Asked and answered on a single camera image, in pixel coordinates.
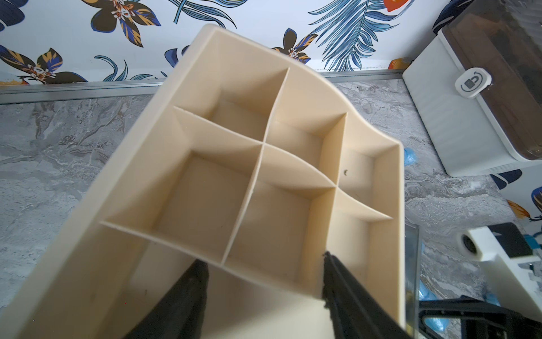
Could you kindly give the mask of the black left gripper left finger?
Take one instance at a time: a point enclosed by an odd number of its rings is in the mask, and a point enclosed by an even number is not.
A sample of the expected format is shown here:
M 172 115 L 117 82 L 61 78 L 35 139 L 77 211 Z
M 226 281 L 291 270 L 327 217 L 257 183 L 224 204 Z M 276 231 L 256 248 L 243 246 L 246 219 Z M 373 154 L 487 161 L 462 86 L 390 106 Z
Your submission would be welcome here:
M 207 306 L 209 268 L 195 260 L 125 338 L 200 338 Z

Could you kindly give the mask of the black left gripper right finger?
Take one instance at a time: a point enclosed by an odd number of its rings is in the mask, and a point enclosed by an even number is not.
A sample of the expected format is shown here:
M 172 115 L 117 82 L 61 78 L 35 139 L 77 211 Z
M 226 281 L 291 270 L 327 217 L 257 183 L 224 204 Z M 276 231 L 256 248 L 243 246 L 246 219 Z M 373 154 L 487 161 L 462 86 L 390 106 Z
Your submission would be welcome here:
M 336 338 L 409 338 L 346 266 L 324 254 L 322 298 Z

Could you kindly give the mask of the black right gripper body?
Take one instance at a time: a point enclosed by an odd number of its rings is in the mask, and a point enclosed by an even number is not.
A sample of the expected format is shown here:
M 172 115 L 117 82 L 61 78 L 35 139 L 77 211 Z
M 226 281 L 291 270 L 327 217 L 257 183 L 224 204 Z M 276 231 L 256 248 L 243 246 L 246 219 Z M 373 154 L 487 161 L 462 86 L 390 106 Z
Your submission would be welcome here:
M 541 323 L 516 311 L 462 296 L 419 302 L 419 333 L 440 338 L 427 319 L 458 319 L 463 338 L 540 338 Z

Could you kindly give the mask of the clear drawer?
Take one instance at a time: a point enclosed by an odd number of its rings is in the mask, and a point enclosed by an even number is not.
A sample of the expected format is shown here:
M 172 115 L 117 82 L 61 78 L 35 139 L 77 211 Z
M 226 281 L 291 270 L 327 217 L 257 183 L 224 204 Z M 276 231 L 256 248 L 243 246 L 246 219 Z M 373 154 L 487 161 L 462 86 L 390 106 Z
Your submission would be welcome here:
M 406 331 L 412 338 L 418 338 L 419 334 L 420 234 L 419 226 L 405 223 Z

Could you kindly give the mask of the beige drawer organizer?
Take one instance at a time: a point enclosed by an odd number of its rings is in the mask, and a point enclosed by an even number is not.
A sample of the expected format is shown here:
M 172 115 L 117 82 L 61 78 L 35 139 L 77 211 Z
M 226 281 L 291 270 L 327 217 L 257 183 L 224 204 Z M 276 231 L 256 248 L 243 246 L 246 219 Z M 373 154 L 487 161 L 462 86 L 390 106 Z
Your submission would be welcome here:
M 309 67 L 204 26 L 1 316 L 124 338 L 195 260 L 201 338 L 333 338 L 336 256 L 405 329 L 404 148 Z

